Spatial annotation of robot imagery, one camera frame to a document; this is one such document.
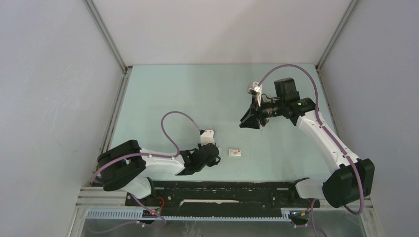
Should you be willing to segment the white staple box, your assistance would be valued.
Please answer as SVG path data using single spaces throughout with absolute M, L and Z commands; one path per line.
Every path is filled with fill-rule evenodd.
M 241 156 L 241 150 L 239 150 L 239 149 L 229 149 L 229 156 L 240 157 Z

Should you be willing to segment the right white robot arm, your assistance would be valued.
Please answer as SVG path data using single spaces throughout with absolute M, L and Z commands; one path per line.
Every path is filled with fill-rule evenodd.
M 368 197 L 372 191 L 375 165 L 361 159 L 331 130 L 316 103 L 301 98 L 293 78 L 274 82 L 276 97 L 262 99 L 262 85 L 250 83 L 251 104 L 240 120 L 240 128 L 260 129 L 270 118 L 282 116 L 308 136 L 317 146 L 331 175 L 326 181 L 305 178 L 297 181 L 287 193 L 288 202 L 301 206 L 309 199 L 324 199 L 332 207 L 340 208 Z

